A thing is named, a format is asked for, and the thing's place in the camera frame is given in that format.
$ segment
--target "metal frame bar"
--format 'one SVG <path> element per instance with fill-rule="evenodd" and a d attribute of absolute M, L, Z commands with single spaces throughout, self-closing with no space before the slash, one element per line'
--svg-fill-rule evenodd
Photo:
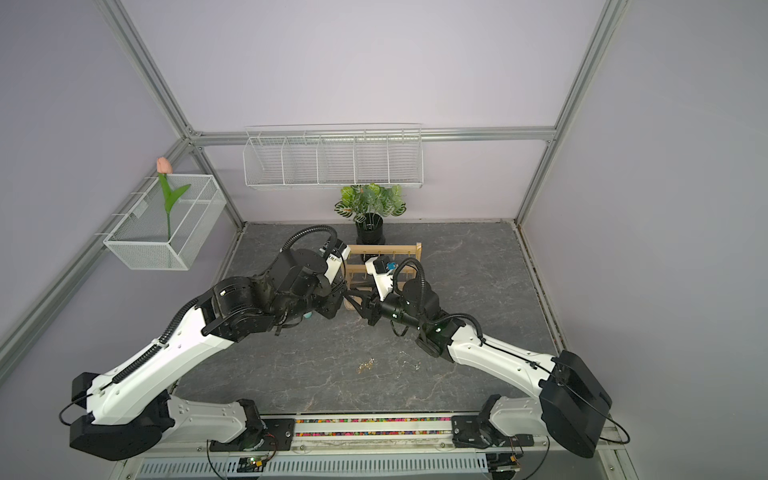
<path fill-rule="evenodd" d="M 541 306 L 541 311 L 544 314 L 547 327 L 549 328 L 549 334 L 552 337 L 554 348 L 558 353 L 561 353 L 563 350 L 568 349 L 568 344 L 565 341 L 565 334 L 563 334 L 560 324 L 549 305 L 549 298 L 547 298 L 547 294 L 544 292 L 544 287 L 541 285 L 541 280 L 538 277 L 538 272 L 536 271 L 536 266 L 533 257 L 531 256 L 531 251 L 528 249 L 528 243 L 525 241 L 522 229 L 516 223 L 512 223 L 512 228 L 515 229 L 515 237 L 517 238 L 520 250 L 523 253 L 523 260 L 525 261 L 525 266 L 528 268 L 528 274 L 531 276 L 531 282 L 536 291 L 536 297 L 538 297 L 538 302 Z"/>
<path fill-rule="evenodd" d="M 160 69 L 157 68 L 154 60 L 152 60 L 147 46 L 141 40 L 138 30 L 131 21 L 131 17 L 125 11 L 122 2 L 120 0 L 94 0 L 94 3 L 104 16 L 104 20 L 109 25 L 118 43 L 120 43 L 128 58 L 130 58 L 141 80 L 165 114 L 176 135 L 189 142 L 193 147 L 196 147 L 197 145 L 190 142 L 189 137 L 196 136 L 197 132 L 184 116 L 184 112 L 165 83 Z M 216 178 L 216 182 L 218 182 L 224 198 L 227 200 L 225 207 L 227 214 L 232 219 L 235 227 L 238 230 L 242 230 L 244 225 L 243 218 L 240 216 L 237 208 L 235 208 L 230 195 L 224 190 L 218 174 L 210 163 L 210 159 L 202 151 L 202 148 L 198 152 L 193 152 L 193 158 L 204 174 L 213 175 Z"/>
<path fill-rule="evenodd" d="M 531 180 L 531 184 L 528 186 L 528 190 L 525 192 L 525 197 L 520 205 L 518 215 L 515 218 L 515 222 L 517 222 L 518 225 L 522 225 L 525 222 L 525 218 L 531 210 L 533 200 L 536 198 L 539 189 L 541 189 L 541 185 L 544 183 L 544 178 L 552 163 L 552 158 L 557 152 L 560 140 L 571 126 L 571 122 L 576 115 L 581 100 L 584 98 L 590 80 L 598 69 L 600 60 L 603 58 L 603 53 L 605 53 L 605 49 L 611 41 L 611 36 L 614 34 L 614 30 L 621 20 L 628 2 L 629 0 L 607 0 L 605 2 L 603 12 L 600 15 L 600 21 L 594 30 L 592 40 L 587 49 L 587 54 L 584 56 L 581 67 L 571 86 L 571 90 L 568 92 L 558 121 L 554 125 L 554 138 L 547 140 L 547 148 L 544 150 L 544 154 L 541 156 L 541 161 L 538 164 L 536 173 Z"/>
<path fill-rule="evenodd" d="M 468 127 L 468 128 L 420 128 L 413 129 L 382 129 L 382 130 L 348 130 L 348 131 L 270 131 L 270 136 L 277 137 L 312 137 L 329 135 L 400 135 L 403 132 L 421 134 L 422 141 L 484 141 L 484 140 L 543 140 L 554 139 L 557 131 L 554 127 Z M 201 132 L 193 136 L 192 141 L 198 147 L 215 145 L 245 145 L 248 133 L 245 131 Z"/>
<path fill-rule="evenodd" d="M 176 164 L 192 146 L 179 139 L 166 152 L 170 163 Z M 157 172 L 149 172 L 139 183 L 134 192 L 144 192 L 157 177 Z M 80 285 L 98 265 L 99 260 L 108 252 L 103 243 L 103 232 L 110 232 L 118 224 L 123 214 L 136 204 L 136 197 L 128 195 L 122 205 L 99 227 L 98 232 L 80 249 L 77 256 L 56 276 L 45 291 L 33 302 L 22 315 L 14 328 L 0 341 L 0 385 L 11 375 L 24 355 L 40 338 L 53 319 L 64 309 L 67 302 L 78 291 Z"/>
<path fill-rule="evenodd" d="M 227 212 L 227 215 L 229 215 L 230 219 L 232 220 L 232 223 L 234 223 L 235 228 L 237 228 L 237 231 L 242 231 L 245 227 L 245 221 L 240 216 L 240 212 L 237 211 L 237 207 L 235 207 L 235 203 L 232 201 L 232 197 L 230 196 L 230 193 L 227 191 L 227 188 L 224 186 L 224 183 L 221 181 L 221 178 L 219 177 L 219 174 L 216 172 L 216 169 L 210 162 L 210 158 L 208 158 L 208 155 L 206 155 L 205 150 L 202 147 L 194 146 L 192 148 L 192 158 L 195 161 L 195 164 L 197 164 L 197 167 L 200 168 L 203 173 L 206 175 L 213 175 L 214 180 L 219 185 L 219 188 L 221 189 L 221 193 L 224 195 L 224 198 L 227 200 L 227 205 L 224 207 L 224 211 Z"/>
<path fill-rule="evenodd" d="M 227 275 L 227 271 L 229 271 L 230 266 L 232 265 L 232 260 L 235 257 L 235 253 L 237 252 L 237 249 L 240 247 L 240 241 L 243 239 L 243 235 L 245 234 L 246 230 L 248 229 L 248 223 L 246 223 L 245 228 L 242 230 L 238 230 L 235 232 L 235 234 L 232 236 L 232 241 L 230 242 L 230 247 L 227 249 L 227 252 L 224 254 L 224 259 L 221 260 L 221 265 L 219 265 L 219 270 L 216 272 L 216 276 L 214 277 L 214 281 L 212 285 L 216 285 L 221 280 L 224 279 L 224 276 Z"/>
<path fill-rule="evenodd" d="M 167 117 L 176 135 L 182 138 L 192 135 L 194 129 L 184 117 L 181 107 L 171 94 L 160 69 L 152 60 L 147 46 L 141 40 L 122 2 L 120 0 L 94 0 L 94 3 L 104 16 L 104 20 L 107 21 L 115 38 L 122 45 L 144 84 L 147 85 L 147 89 Z"/>

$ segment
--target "aluminum frame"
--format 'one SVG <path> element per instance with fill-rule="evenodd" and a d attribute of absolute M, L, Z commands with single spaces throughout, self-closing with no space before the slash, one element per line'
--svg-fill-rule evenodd
<path fill-rule="evenodd" d="M 422 141 L 485 141 L 485 140 L 543 140 L 554 139 L 554 127 L 468 127 L 468 128 L 418 128 L 418 129 L 381 129 L 381 130 L 294 130 L 270 131 L 270 135 L 282 137 L 312 137 L 334 134 L 400 134 L 401 132 L 419 132 Z M 245 145 L 249 135 L 242 131 L 201 132 L 190 140 L 198 147 L 217 145 Z"/>
<path fill-rule="evenodd" d="M 476 415 L 477 412 L 420 412 L 420 413 L 389 413 L 389 414 L 304 414 L 304 415 L 264 415 L 265 421 L 271 418 L 295 418 L 302 420 L 312 419 L 353 419 L 362 417 L 376 416 L 428 416 L 428 417 L 446 417 L 453 415 Z M 361 423 L 310 423 L 312 431 L 336 431 L 340 425 L 348 427 L 346 430 L 355 430 L 355 425 Z M 398 422 L 388 424 L 387 422 L 377 423 L 382 430 L 400 430 Z M 607 426 L 603 428 L 602 436 L 606 438 L 616 438 L 618 435 L 615 427 Z M 490 452 L 508 452 L 509 447 L 491 447 L 484 450 L 461 449 L 452 444 L 452 434 L 430 433 L 421 435 L 362 435 L 362 436 L 306 436 L 294 437 L 292 448 L 290 450 L 278 452 L 278 456 L 287 461 L 296 461 L 301 459 L 311 459 L 312 457 L 322 457 L 324 455 L 344 455 L 346 458 L 353 459 L 356 455 L 369 454 L 433 454 L 441 455 L 464 452 L 464 453 L 490 453 Z M 534 436 L 534 446 L 525 447 L 526 452 L 543 452 L 549 449 L 553 452 L 564 452 L 565 449 L 557 442 L 553 442 L 549 437 Z M 109 477 L 110 480 L 123 480 L 125 478 L 140 478 L 141 466 L 145 460 L 160 460 L 163 458 L 205 458 L 207 445 L 204 440 L 199 443 L 163 443 L 154 446 L 147 452 L 137 455 L 128 460 L 118 462 Z M 596 454 L 599 455 L 601 464 L 610 480 L 637 480 L 634 468 L 629 460 L 629 456 L 623 445 L 600 441 L 596 448 Z M 242 452 L 231 452 L 226 458 L 243 456 Z M 221 461 L 223 454 L 217 453 L 213 460 Z"/>
<path fill-rule="evenodd" d="M 541 161 L 538 164 L 536 173 L 531 180 L 531 184 L 528 186 L 528 190 L 525 192 L 525 197 L 520 205 L 518 215 L 515 218 L 515 222 L 517 222 L 518 225 L 523 225 L 525 223 L 525 218 L 531 211 L 533 201 L 538 195 L 541 185 L 544 183 L 544 178 L 552 163 L 552 159 L 557 153 L 560 140 L 562 140 L 576 116 L 578 106 L 581 104 L 581 100 L 584 98 L 589 83 L 598 69 L 600 60 L 603 58 L 603 53 L 605 53 L 605 49 L 608 47 L 614 31 L 626 11 L 628 2 L 629 0 L 607 0 L 605 2 L 603 12 L 600 15 L 600 21 L 590 40 L 587 54 L 584 56 L 584 60 L 582 61 L 578 73 L 576 74 L 576 78 L 574 79 L 574 83 L 571 86 L 571 90 L 568 92 L 558 121 L 554 124 L 554 138 L 547 141 L 547 148 L 544 150 L 544 154 L 541 156 Z"/>
<path fill-rule="evenodd" d="M 120 0 L 94 0 L 99 11 L 104 16 L 105 21 L 110 26 L 115 38 L 126 51 L 131 63 L 137 69 L 142 81 L 157 102 L 158 106 L 164 112 L 174 132 L 179 137 L 176 143 L 165 154 L 165 157 L 175 164 L 185 154 L 192 154 L 198 167 L 206 174 L 212 174 L 220 181 L 210 159 L 204 151 L 204 147 L 213 145 L 233 145 L 245 144 L 247 134 L 245 132 L 197 132 L 189 124 L 184 116 L 179 104 L 170 92 L 159 69 L 152 60 L 147 47 L 141 40 L 136 28 L 130 20 L 124 6 Z M 571 90 L 568 93 L 566 102 L 561 110 L 558 120 L 554 127 L 484 127 L 484 128 L 436 128 L 423 129 L 423 141 L 490 141 L 490 140 L 542 140 L 548 143 L 541 161 L 538 165 L 534 178 L 528 187 L 525 198 L 516 218 L 516 229 L 518 235 L 521 235 L 521 225 L 525 222 L 531 205 L 541 188 L 548 168 L 555 156 L 559 141 L 563 138 L 570 126 L 578 105 L 584 97 L 590 80 L 596 71 L 603 53 L 611 40 L 611 36 L 625 11 L 628 0 L 607 0 L 598 21 L 598 26 L 592 36 L 587 53 L 581 63 L 577 76 L 574 80 Z M 156 172 L 152 171 L 135 189 L 141 192 L 147 188 Z M 237 228 L 233 241 L 222 262 L 222 267 L 216 277 L 224 275 L 231 258 L 237 249 L 237 245 L 242 237 L 245 223 L 238 213 L 229 194 L 223 189 L 223 194 L 227 199 L 227 214 Z M 8 378 L 12 370 L 21 362 L 24 354 L 29 351 L 31 346 L 50 325 L 52 320 L 61 312 L 67 302 L 72 298 L 80 285 L 88 278 L 93 269 L 98 265 L 98 261 L 107 252 L 106 247 L 101 242 L 101 232 L 110 231 L 118 221 L 118 216 L 128 211 L 135 203 L 135 197 L 129 195 L 125 202 L 107 219 L 99 229 L 100 233 L 94 235 L 93 240 L 88 241 L 78 252 L 78 255 L 56 276 L 48 285 L 45 291 L 36 299 L 32 307 L 25 312 L 16 326 L 0 340 L 0 385 Z M 521 237 L 521 245 L 525 248 L 524 239 Z M 535 267 L 529 263 L 528 268 L 534 277 Z M 538 285 L 538 293 L 542 300 L 542 309 L 551 314 L 548 304 L 545 302 L 545 296 L 541 285 Z M 564 347 L 564 340 L 558 348 Z M 612 461 L 604 458 L 604 463 Z M 629 473 L 631 463 L 629 457 L 623 450 L 617 450 L 615 454 L 617 462 L 620 462 L 624 470 L 625 478 L 636 478 L 634 470 Z M 124 463 L 118 463 L 113 472 L 121 475 Z"/>
<path fill-rule="evenodd" d="M 191 151 L 192 146 L 179 139 L 165 153 L 165 157 L 171 165 L 174 165 Z M 157 172 L 153 169 L 136 186 L 134 192 L 137 194 L 145 192 L 156 177 Z M 111 232 L 123 214 L 127 213 L 135 203 L 136 195 L 129 195 L 123 204 L 99 227 L 98 233 L 80 249 L 78 255 L 56 276 L 16 325 L 2 338 L 0 341 L 0 386 L 11 375 L 13 369 L 21 362 L 24 355 L 40 338 L 53 319 L 64 309 L 80 285 L 98 265 L 99 260 L 109 251 L 102 241 L 104 239 L 103 233 Z"/>

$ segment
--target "potted plant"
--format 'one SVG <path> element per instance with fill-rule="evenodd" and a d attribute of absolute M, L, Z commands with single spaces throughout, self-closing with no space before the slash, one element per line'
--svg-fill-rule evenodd
<path fill-rule="evenodd" d="M 406 211 L 401 194 L 399 185 L 390 188 L 377 184 L 350 185 L 341 189 L 341 200 L 333 209 L 342 217 L 353 217 L 358 244 L 383 245 L 386 242 L 383 217 L 399 217 Z"/>

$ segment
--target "wall shelf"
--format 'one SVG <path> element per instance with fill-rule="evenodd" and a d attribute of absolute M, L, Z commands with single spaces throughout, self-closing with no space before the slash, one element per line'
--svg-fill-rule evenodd
<path fill-rule="evenodd" d="M 257 190 L 351 184 L 421 187 L 420 129 L 248 131 L 246 185 Z"/>
<path fill-rule="evenodd" d="M 190 185 L 170 211 L 170 240 L 157 178 L 104 239 L 131 270 L 189 270 L 227 205 L 213 175 L 169 174 L 167 179 L 174 189 Z"/>

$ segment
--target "black cable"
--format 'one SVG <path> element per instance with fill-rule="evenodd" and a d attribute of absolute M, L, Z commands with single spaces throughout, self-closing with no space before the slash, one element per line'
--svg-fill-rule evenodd
<path fill-rule="evenodd" d="M 338 234 L 336 233 L 336 229 L 330 225 L 312 225 L 311 227 L 299 230 L 298 232 L 291 235 L 288 240 L 286 240 L 283 248 L 281 248 L 280 251 L 282 252 L 283 250 L 288 250 L 296 241 L 298 241 L 299 238 L 315 232 L 328 232 L 331 234 L 330 237 L 328 237 L 328 248 L 326 248 L 326 251 L 323 253 L 323 260 L 328 260 L 328 257 L 331 254 L 331 249 L 336 248 L 336 240 L 339 238 Z"/>
<path fill-rule="evenodd" d="M 574 395 L 576 395 L 576 396 L 577 396 L 577 397 L 578 397 L 578 398 L 579 398 L 579 399 L 580 399 L 582 402 L 586 403 L 586 404 L 587 404 L 587 406 L 589 406 L 589 408 L 593 409 L 593 410 L 594 410 L 595 412 L 597 412 L 597 413 L 598 413 L 598 414 L 599 414 L 601 417 L 603 417 L 604 419 L 608 420 L 609 422 L 613 423 L 613 424 L 614 424 L 614 425 L 616 425 L 618 428 L 620 428 L 620 429 L 621 429 L 621 431 L 622 431 L 622 432 L 624 432 L 624 434 L 627 436 L 627 441 L 626 441 L 626 442 L 625 442 L 624 440 L 610 440 L 610 439 L 606 439 L 606 438 L 604 438 L 604 437 L 600 437 L 600 440 L 605 440 L 606 442 L 613 442 L 613 443 L 617 443 L 618 445 L 626 445 L 627 443 L 629 443 L 629 441 L 630 441 L 630 436 L 629 436 L 629 432 L 627 432 L 627 429 L 626 429 L 626 428 L 624 428 L 623 426 L 621 426 L 621 424 L 619 424 L 619 422 L 617 422 L 616 420 L 613 420 L 613 419 L 609 418 L 607 415 L 604 415 L 604 414 L 603 414 L 603 412 L 601 412 L 600 410 L 596 409 L 596 408 L 595 408 L 595 407 L 594 407 L 594 406 L 593 406 L 591 403 L 589 403 L 587 400 L 585 400 L 583 396 L 581 396 L 581 395 L 579 395 L 578 393 L 576 393 L 576 391 L 575 391 L 575 390 L 573 390 L 573 389 L 572 389 L 570 386 L 568 386 L 568 385 L 565 385 L 565 384 L 562 384 L 562 385 L 563 385 L 563 386 L 564 386 L 566 389 L 569 389 L 569 390 L 571 390 L 571 393 L 573 393 Z"/>
<path fill-rule="evenodd" d="M 530 477 L 532 477 L 533 475 L 536 475 L 536 472 L 538 472 L 538 470 L 539 470 L 539 469 L 541 468 L 541 466 L 544 464 L 544 460 L 546 460 L 546 459 L 547 459 L 547 454 L 549 453 L 549 446 L 550 446 L 550 445 L 552 445 L 552 441 L 549 439 L 549 437 L 547 437 L 547 451 L 546 451 L 546 452 L 544 452 L 544 458 L 542 458 L 542 459 L 541 459 L 541 461 L 540 461 L 540 462 L 539 462 L 539 464 L 538 464 L 538 467 L 536 467 L 536 469 L 535 469 L 533 472 L 531 472 L 531 474 L 530 474 L 529 476 L 527 476 L 527 477 L 523 478 L 522 480 L 528 480 L 528 479 L 529 479 Z"/>
<path fill-rule="evenodd" d="M 578 392 L 576 392 L 575 390 L 573 390 L 573 389 L 571 388 L 571 386 L 570 386 L 570 385 L 567 385 L 567 384 L 565 384 L 565 383 L 561 382 L 561 381 L 560 381 L 560 379 L 559 379 L 559 378 L 558 378 L 558 377 L 557 377 L 557 376 L 556 376 L 554 373 L 552 373 L 552 371 L 550 371 L 550 370 L 547 370 L 546 368 L 544 368 L 544 367 L 543 367 L 543 366 L 541 366 L 540 364 L 538 364 L 538 363 L 534 362 L 533 360 L 530 360 L 530 359 L 526 359 L 526 358 L 525 358 L 525 357 L 523 357 L 523 356 L 520 356 L 520 355 L 516 355 L 516 354 L 514 354 L 514 353 L 512 353 L 512 352 L 508 352 L 507 350 L 503 350 L 503 349 L 500 349 L 500 348 L 498 348 L 498 347 L 495 347 L 495 346 L 493 346 L 493 345 L 489 345 L 489 344 L 487 344 L 487 343 L 486 343 L 486 346 L 489 346 L 489 347 L 491 347 L 492 349 L 496 349 L 496 350 L 498 350 L 499 352 L 504 352 L 504 353 L 507 353 L 507 354 L 509 354 L 509 355 L 512 355 L 512 356 L 516 356 L 516 357 L 518 357 L 519 359 L 521 359 L 521 360 L 525 361 L 526 363 L 528 363 L 528 364 L 529 364 L 529 365 L 530 365 L 530 366 L 531 366 L 533 369 L 537 369 L 537 368 L 539 368 L 539 369 L 542 369 L 542 370 L 544 370 L 546 373 L 548 373 L 548 374 L 552 375 L 552 376 L 554 377 L 554 380 L 555 380 L 555 382 L 556 382 L 556 383 L 557 383 L 559 386 L 563 386 L 563 387 L 565 387 L 566 389 L 570 390 L 570 391 L 571 391 L 571 393 L 573 393 L 574 395 L 576 395 L 576 396 L 579 398 L 579 400 L 581 400 L 581 401 L 582 401 L 582 402 L 584 402 L 584 403 L 585 403 L 585 404 L 586 404 L 586 405 L 587 405 L 589 408 L 591 408 L 591 409 L 593 409 L 595 412 L 597 412 L 597 413 L 598 413 L 598 415 L 600 415 L 600 416 L 601 416 L 601 417 L 603 417 L 604 419 L 606 419 L 606 420 L 608 420 L 609 422 L 611 422 L 611 423 L 613 423 L 614 425 L 616 425 L 616 426 L 617 426 L 617 427 L 618 427 L 618 428 L 619 428 L 619 429 L 620 429 L 622 432 L 624 432 L 624 434 L 627 436 L 627 440 L 626 440 L 626 441 L 624 441 L 624 440 L 611 440 L 611 439 L 606 439 L 605 437 L 599 437 L 599 438 L 600 438 L 600 440 L 604 440 L 604 441 L 606 441 L 606 442 L 611 442 L 611 443 L 616 443 L 616 444 L 618 444 L 618 445 L 626 445 L 627 443 L 629 443 L 629 442 L 630 442 L 630 440 L 631 440 L 631 437 L 629 436 L 629 432 L 627 432 L 627 429 L 626 429 L 626 428 L 624 428 L 624 427 L 623 427 L 623 426 L 622 426 L 622 425 L 621 425 L 619 422 L 617 422 L 616 420 L 613 420 L 611 417 L 609 417 L 609 416 L 605 415 L 603 412 L 601 412 L 600 410 L 598 410 L 598 409 L 597 409 L 597 407 L 595 407 L 594 405 L 592 405 L 591 403 L 589 403 L 589 402 L 588 402 L 588 401 L 587 401 L 587 400 L 586 400 L 586 399 L 585 399 L 583 396 L 579 395 L 579 394 L 578 394 Z"/>
<path fill-rule="evenodd" d="M 445 320 L 450 320 L 454 318 L 460 318 L 469 320 L 469 322 L 475 327 L 475 334 L 477 335 L 478 339 L 480 340 L 480 343 L 485 343 L 485 337 L 482 335 L 482 327 L 480 326 L 480 322 L 473 317 L 472 315 L 468 313 L 450 313 L 449 315 L 443 316 L 442 318 L 438 318 L 437 320 L 433 320 L 430 323 L 438 323 Z"/>
<path fill-rule="evenodd" d="M 419 281 L 419 298 L 416 300 L 416 311 L 420 316 L 424 317 L 424 297 L 427 293 L 427 280 L 426 275 L 424 274 L 424 267 L 422 266 L 422 263 L 419 262 L 415 257 L 406 258 L 400 262 L 397 268 L 395 268 L 395 271 L 392 272 L 392 291 L 402 296 L 402 291 L 400 290 L 400 286 L 397 283 L 397 276 L 400 274 L 400 271 L 407 265 L 411 265 L 416 269 L 416 279 Z"/>
<path fill-rule="evenodd" d="M 548 369 L 544 368 L 544 367 L 543 367 L 543 366 L 541 366 L 541 364 L 540 364 L 540 363 L 538 363 L 538 362 L 535 362 L 535 361 L 533 361 L 533 360 L 531 360 L 531 359 L 527 359 L 527 358 L 525 358 L 524 356 L 520 356 L 520 355 L 518 355 L 517 353 L 512 353 L 512 352 L 509 352 L 508 350 L 500 349 L 500 348 L 498 348 L 497 346 L 493 346 L 493 345 L 491 345 L 491 344 L 489 344 L 489 343 L 485 343 L 484 345 L 485 345 L 485 346 L 489 346 L 489 347 L 491 347 L 491 348 L 492 348 L 492 349 L 494 349 L 494 350 L 498 350 L 499 352 L 504 352 L 504 353 L 506 353 L 507 355 L 516 356 L 516 357 L 517 357 L 517 358 L 519 358 L 520 360 L 522 360 L 522 361 L 526 362 L 528 365 L 530 365 L 530 366 L 531 366 L 531 368 L 533 368 L 534 370 L 536 370 L 536 369 L 542 369 L 542 370 L 544 370 L 546 373 L 548 373 L 548 374 L 552 375 L 552 371 L 551 371 L 551 370 L 548 370 Z"/>
<path fill-rule="evenodd" d="M 176 331 L 176 328 L 178 328 L 179 324 L 181 324 L 181 319 L 184 318 L 184 315 L 187 314 L 187 311 L 189 311 L 190 308 L 197 305 L 197 297 L 193 298 L 189 302 L 186 302 L 184 306 L 182 306 L 178 312 L 176 312 L 176 315 L 174 315 L 174 318 L 171 319 L 170 323 L 168 323 L 168 326 L 165 327 L 165 331 L 162 335 L 160 335 L 160 338 L 157 339 L 158 343 L 167 344 L 168 340 L 173 336 L 174 332 Z M 147 349 L 146 352 L 142 353 L 139 358 L 135 359 L 131 364 L 124 369 L 122 369 L 117 375 L 112 377 L 113 383 L 120 383 L 123 380 L 125 380 L 131 373 L 135 372 L 139 369 L 142 365 L 144 365 L 146 362 L 149 361 L 153 356 L 157 355 L 157 352 L 160 352 L 163 348 L 163 346 L 160 345 L 153 345 Z"/>
<path fill-rule="evenodd" d="M 266 463 L 267 463 L 269 460 L 271 460 L 271 459 L 275 458 L 275 455 L 277 455 L 277 438 L 275 438 L 275 435 L 272 435 L 271 433 L 267 433 L 267 434 L 265 435 L 265 437 L 272 437 L 272 440 L 273 440 L 273 441 L 272 441 L 271 443 L 272 443 L 273 445 L 275 445 L 275 449 L 272 451 L 272 455 L 270 455 L 270 456 L 269 456 L 269 457 L 268 457 L 266 460 L 264 460 L 264 461 L 262 462 L 262 465 L 266 465 Z"/>
<path fill-rule="evenodd" d="M 88 398 L 91 395 L 93 395 L 93 393 L 88 393 L 87 395 L 79 396 L 76 399 L 74 399 L 71 402 L 69 402 L 67 404 L 67 406 L 65 406 L 63 409 L 61 409 L 61 411 L 58 413 L 58 421 L 63 423 L 67 427 L 71 426 L 72 425 L 71 423 L 67 423 L 67 422 L 64 421 L 64 418 L 62 418 L 62 415 L 64 415 L 64 412 L 66 412 L 69 407 L 73 406 L 77 402 L 80 402 L 81 400 L 85 400 L 86 398 Z"/>
<path fill-rule="evenodd" d="M 214 471 L 216 476 L 221 478 L 221 480 L 226 480 L 224 477 L 219 475 L 219 472 L 217 472 L 214 468 L 214 463 L 210 460 L 210 440 L 205 441 L 205 456 L 208 457 L 208 465 L 210 465 L 210 469 Z"/>
<path fill-rule="evenodd" d="M 392 332 L 395 333 L 395 336 L 405 336 L 408 332 L 408 326 L 405 327 L 405 329 L 401 333 L 397 333 L 397 330 L 395 330 L 395 320 L 390 319 L 389 325 L 392 327 Z"/>
<path fill-rule="evenodd" d="M 336 285 L 331 287 L 331 295 L 333 295 L 336 292 L 339 292 L 345 286 L 346 286 L 346 280 L 342 280 L 342 281 L 338 282 Z"/>

